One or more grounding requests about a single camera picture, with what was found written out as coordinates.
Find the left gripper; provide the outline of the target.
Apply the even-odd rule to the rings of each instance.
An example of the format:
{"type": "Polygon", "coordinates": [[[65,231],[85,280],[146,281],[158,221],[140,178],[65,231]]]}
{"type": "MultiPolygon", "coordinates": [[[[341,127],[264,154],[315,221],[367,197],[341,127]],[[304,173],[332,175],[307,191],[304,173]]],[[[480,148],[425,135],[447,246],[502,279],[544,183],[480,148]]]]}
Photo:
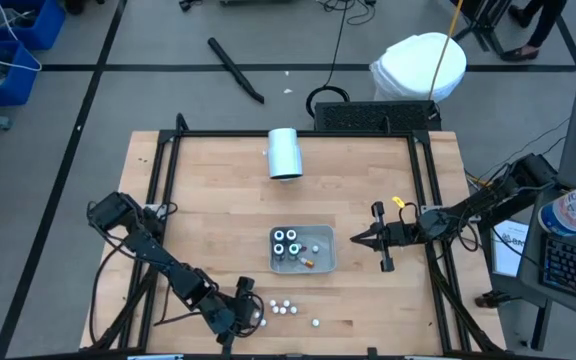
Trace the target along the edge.
{"type": "Polygon", "coordinates": [[[232,344],[236,338],[252,336],[260,327],[254,318],[264,316],[264,302],[257,300],[253,292],[255,281],[252,278],[241,276],[236,285],[234,296],[221,292],[217,297],[223,301],[226,309],[233,313],[233,321],[225,332],[219,333],[217,342],[222,346],[221,356],[230,357],[232,344]]]}

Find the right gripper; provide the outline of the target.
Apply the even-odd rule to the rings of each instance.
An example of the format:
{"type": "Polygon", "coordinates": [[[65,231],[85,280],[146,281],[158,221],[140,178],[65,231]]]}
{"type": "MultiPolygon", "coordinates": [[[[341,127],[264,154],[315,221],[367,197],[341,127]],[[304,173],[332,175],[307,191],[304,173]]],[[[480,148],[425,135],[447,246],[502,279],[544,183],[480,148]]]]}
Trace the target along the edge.
{"type": "Polygon", "coordinates": [[[377,201],[372,204],[371,212],[375,222],[368,230],[352,236],[352,243],[363,245],[374,251],[380,252],[382,259],[380,269],[382,272],[393,272],[395,270],[394,260],[390,255],[390,247],[405,247],[416,242],[416,225],[406,224],[402,220],[386,223],[384,221],[384,204],[377,201]]]}

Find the grey plastic bin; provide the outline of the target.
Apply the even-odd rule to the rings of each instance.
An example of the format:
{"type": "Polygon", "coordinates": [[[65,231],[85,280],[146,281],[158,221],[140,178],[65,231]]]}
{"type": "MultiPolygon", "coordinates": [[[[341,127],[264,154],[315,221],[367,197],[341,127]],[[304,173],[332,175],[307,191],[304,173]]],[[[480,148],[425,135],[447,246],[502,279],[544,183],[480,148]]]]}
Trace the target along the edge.
{"type": "Polygon", "coordinates": [[[269,232],[269,267],[274,273],[281,275],[324,274],[335,270],[337,266],[336,245],[334,230],[329,225],[289,225],[274,227],[269,232]],[[277,262],[273,259],[273,246],[276,243],[273,234],[276,230],[285,233],[285,240],[281,242],[286,247],[286,257],[277,262]],[[288,247],[292,243],[301,246],[301,252],[296,261],[288,258],[288,247]],[[317,253],[312,252],[313,246],[318,246],[317,253]],[[302,265],[300,257],[314,262],[312,269],[302,265]]]}

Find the white cylinder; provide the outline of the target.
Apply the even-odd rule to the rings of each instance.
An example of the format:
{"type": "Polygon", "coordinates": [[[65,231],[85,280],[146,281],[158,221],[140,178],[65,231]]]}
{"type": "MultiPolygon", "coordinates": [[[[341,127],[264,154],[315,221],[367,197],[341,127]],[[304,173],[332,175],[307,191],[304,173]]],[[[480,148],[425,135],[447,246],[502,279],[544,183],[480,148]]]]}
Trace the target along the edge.
{"type": "Polygon", "coordinates": [[[303,175],[301,148],[294,128],[277,128],[268,132],[266,157],[269,177],[273,180],[289,180],[303,175]]]}

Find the black computer case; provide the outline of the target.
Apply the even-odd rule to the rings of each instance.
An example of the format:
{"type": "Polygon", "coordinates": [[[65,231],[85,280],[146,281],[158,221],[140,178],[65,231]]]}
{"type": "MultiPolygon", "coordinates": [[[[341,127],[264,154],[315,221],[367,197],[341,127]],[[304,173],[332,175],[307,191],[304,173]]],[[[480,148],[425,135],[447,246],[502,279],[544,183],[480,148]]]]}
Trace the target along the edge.
{"type": "Polygon", "coordinates": [[[314,128],[322,131],[441,131],[433,101],[321,102],[315,105],[314,128]]]}

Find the white paper sign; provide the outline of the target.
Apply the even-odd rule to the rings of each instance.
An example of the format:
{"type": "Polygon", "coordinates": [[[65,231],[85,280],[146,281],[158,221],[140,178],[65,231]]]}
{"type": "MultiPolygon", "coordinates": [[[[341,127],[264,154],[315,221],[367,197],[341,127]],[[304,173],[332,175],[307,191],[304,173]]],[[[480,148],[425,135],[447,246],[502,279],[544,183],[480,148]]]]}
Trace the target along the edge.
{"type": "Polygon", "coordinates": [[[528,225],[512,220],[503,221],[493,228],[492,271],[495,274],[517,276],[528,230],[528,225]]]}

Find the trash can white liner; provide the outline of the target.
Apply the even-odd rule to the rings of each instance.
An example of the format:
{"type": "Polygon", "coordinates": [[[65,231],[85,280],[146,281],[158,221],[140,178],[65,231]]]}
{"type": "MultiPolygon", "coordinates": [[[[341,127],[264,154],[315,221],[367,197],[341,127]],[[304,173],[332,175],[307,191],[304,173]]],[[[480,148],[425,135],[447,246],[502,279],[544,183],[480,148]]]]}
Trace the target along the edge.
{"type": "Polygon", "coordinates": [[[375,101],[432,100],[448,98],[461,83],[467,57],[450,40],[439,58],[447,36],[429,32],[412,35],[390,46],[369,69],[375,84],[375,101]]]}

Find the black keyboard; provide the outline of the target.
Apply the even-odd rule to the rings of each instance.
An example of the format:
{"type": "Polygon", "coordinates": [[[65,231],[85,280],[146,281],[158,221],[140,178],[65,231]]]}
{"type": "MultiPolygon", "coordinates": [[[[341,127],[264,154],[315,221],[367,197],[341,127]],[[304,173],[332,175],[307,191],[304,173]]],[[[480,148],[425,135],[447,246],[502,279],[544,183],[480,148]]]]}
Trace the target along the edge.
{"type": "Polygon", "coordinates": [[[540,283],[576,296],[576,245],[543,235],[540,283]]]}

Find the black tube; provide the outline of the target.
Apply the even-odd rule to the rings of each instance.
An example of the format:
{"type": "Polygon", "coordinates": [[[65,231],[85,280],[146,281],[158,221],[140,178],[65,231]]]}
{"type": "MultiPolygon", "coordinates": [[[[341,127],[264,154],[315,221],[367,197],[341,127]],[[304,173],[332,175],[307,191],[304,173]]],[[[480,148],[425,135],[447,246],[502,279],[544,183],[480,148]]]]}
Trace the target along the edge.
{"type": "Polygon", "coordinates": [[[235,81],[238,85],[255,101],[260,104],[265,103],[265,98],[263,95],[259,94],[249,80],[243,75],[243,73],[239,70],[239,67],[233,62],[230,56],[225,52],[225,50],[221,47],[219,42],[214,38],[211,37],[207,40],[208,46],[212,49],[214,54],[220,59],[223,63],[224,68],[234,77],[235,81]]]}

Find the person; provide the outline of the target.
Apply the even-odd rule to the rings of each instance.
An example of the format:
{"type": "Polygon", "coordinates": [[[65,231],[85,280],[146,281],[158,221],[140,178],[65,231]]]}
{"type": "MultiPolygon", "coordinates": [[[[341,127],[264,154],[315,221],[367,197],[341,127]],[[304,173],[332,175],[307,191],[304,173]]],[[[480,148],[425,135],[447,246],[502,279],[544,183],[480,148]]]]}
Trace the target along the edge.
{"type": "Polygon", "coordinates": [[[541,11],[538,23],[527,43],[518,48],[503,52],[500,59],[506,62],[533,60],[539,55],[540,48],[549,36],[557,18],[563,12],[568,0],[530,0],[524,7],[508,7],[511,19],[520,27],[527,28],[535,14],[541,11]]]}

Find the black table frame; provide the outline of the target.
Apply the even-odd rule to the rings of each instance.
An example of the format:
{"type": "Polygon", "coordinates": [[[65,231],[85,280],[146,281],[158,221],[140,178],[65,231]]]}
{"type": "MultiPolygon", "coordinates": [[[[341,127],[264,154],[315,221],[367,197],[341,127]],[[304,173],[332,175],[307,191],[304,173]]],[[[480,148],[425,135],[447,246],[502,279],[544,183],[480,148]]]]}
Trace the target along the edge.
{"type": "Polygon", "coordinates": [[[130,139],[119,188],[139,203],[170,195],[174,211],[165,247],[226,293],[247,276],[263,299],[289,300],[298,309],[268,313],[265,327],[234,341],[233,357],[362,358],[369,349],[382,356],[433,356],[445,347],[474,348],[474,341],[461,340],[453,309],[436,310],[423,246],[393,249],[395,270],[384,273],[376,252],[350,241],[369,227],[375,201],[393,222],[413,216],[397,209],[394,196],[413,205],[454,205],[468,196],[455,134],[434,131],[408,140],[302,131],[298,138],[304,173],[287,182],[268,176],[265,132],[187,133],[176,163],[156,132],[136,131],[130,139]],[[333,228],[334,271],[270,270],[270,230],[299,224],[333,228]]]}

